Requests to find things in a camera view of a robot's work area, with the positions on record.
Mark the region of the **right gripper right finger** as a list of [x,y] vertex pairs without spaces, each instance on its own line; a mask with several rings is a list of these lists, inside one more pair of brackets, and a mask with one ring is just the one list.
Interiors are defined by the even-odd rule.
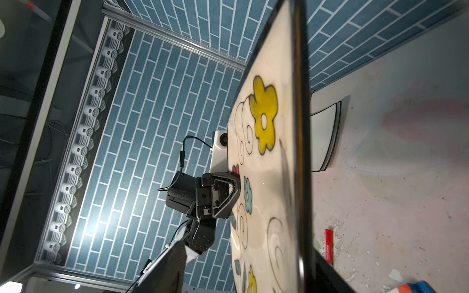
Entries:
[[322,257],[319,251],[315,251],[316,280],[315,293],[355,293],[338,272]]

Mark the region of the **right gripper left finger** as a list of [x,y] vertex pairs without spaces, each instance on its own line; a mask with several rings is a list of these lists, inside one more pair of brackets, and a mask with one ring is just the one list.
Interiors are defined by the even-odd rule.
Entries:
[[181,293],[186,269],[183,241],[175,242],[146,271],[132,293]]

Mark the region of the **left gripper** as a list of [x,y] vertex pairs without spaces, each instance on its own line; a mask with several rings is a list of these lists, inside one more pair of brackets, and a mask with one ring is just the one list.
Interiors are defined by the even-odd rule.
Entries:
[[166,205],[189,218],[227,219],[241,194],[241,180],[235,173],[193,177],[178,171],[166,192]]

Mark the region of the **black square plate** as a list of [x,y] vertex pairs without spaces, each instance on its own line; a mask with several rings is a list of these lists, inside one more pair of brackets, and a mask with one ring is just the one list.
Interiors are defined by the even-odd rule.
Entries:
[[275,4],[228,120],[228,168],[241,180],[230,245],[239,293],[302,293],[314,279],[304,1]]

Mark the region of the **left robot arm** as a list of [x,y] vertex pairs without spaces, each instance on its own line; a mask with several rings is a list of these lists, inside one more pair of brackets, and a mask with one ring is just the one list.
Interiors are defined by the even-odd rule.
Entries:
[[162,254],[147,263],[142,275],[156,267],[176,242],[184,243],[187,262],[204,254],[214,244],[217,221],[233,214],[241,194],[241,180],[235,173],[205,173],[196,178],[177,172],[170,186],[163,190],[167,192],[166,205],[186,215],[188,220]]

